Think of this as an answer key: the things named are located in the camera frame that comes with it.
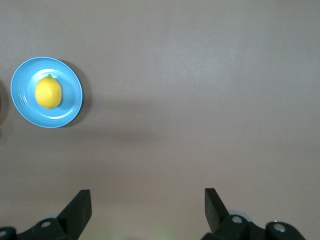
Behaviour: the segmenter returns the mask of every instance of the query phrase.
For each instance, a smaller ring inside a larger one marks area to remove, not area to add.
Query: table surface
[[[30,228],[90,189],[81,240],[199,240],[205,188],[258,226],[320,225],[320,1],[2,0],[0,226]],[[65,61],[77,118],[15,108],[27,59]]]

